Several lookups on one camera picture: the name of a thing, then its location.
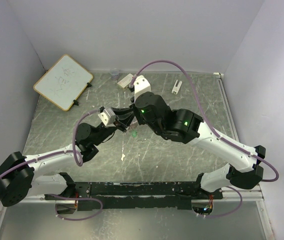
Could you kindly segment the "silver key bunch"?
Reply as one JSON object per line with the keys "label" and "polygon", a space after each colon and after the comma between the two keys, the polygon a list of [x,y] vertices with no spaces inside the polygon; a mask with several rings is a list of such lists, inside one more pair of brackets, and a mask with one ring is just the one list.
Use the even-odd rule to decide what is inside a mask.
{"label": "silver key bunch", "polygon": [[133,122],[130,126],[129,126],[129,130],[133,130],[135,129],[139,124],[137,122]]}

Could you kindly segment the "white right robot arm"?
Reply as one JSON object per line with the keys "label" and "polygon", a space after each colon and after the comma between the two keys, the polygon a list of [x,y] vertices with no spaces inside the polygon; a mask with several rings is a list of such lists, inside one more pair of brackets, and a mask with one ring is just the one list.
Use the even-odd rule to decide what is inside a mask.
{"label": "white right robot arm", "polygon": [[172,110],[160,95],[150,91],[135,97],[134,106],[139,123],[149,126],[164,140],[195,145],[227,162],[200,176],[199,183],[194,186],[198,198],[205,199],[227,186],[251,190],[262,181],[264,169],[253,157],[257,148],[243,146],[224,134],[216,136],[201,116],[188,109]]}

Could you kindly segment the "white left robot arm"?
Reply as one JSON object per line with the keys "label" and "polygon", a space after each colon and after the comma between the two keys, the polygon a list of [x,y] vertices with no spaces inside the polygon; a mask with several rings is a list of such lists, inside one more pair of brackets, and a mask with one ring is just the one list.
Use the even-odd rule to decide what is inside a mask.
{"label": "white left robot arm", "polygon": [[132,108],[100,107],[84,114],[76,123],[71,144],[42,154],[10,154],[0,165],[0,202],[11,207],[26,197],[58,195],[71,199],[76,192],[66,173],[50,175],[62,166],[82,167],[99,151],[97,146],[117,130],[125,132],[135,117]]}

